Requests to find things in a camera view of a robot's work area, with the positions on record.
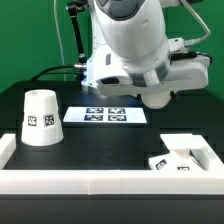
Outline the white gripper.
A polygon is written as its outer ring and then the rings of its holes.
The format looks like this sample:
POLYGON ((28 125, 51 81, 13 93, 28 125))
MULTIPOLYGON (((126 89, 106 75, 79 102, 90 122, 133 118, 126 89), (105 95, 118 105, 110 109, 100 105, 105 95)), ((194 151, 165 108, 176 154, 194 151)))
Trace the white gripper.
POLYGON ((106 76, 96 80, 102 95, 147 95, 201 89, 208 85, 210 56, 201 53, 172 54, 171 65, 160 66, 149 75, 106 76))

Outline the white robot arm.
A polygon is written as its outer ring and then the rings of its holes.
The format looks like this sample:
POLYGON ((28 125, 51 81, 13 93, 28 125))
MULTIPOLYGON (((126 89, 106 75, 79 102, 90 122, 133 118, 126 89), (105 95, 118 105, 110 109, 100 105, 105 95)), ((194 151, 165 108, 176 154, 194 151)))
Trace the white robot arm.
POLYGON ((163 15, 181 5, 200 21, 192 5, 201 1, 89 0, 93 49, 83 87, 115 96, 207 86, 211 59, 189 50, 203 39, 169 39, 163 15))

